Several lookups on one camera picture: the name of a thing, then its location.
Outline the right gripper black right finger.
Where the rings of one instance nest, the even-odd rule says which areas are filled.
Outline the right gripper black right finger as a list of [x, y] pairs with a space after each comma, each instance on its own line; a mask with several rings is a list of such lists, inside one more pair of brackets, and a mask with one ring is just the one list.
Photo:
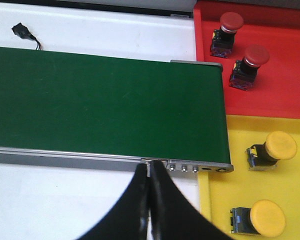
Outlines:
[[149, 165], [149, 209], [155, 240], [230, 240], [202, 216], [177, 188], [164, 164]]

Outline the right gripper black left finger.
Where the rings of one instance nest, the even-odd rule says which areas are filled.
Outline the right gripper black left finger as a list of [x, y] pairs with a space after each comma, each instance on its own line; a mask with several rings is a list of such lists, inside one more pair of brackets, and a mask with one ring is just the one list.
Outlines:
[[109, 212], [80, 240], [146, 240], [148, 234], [148, 166], [137, 165], [134, 175]]

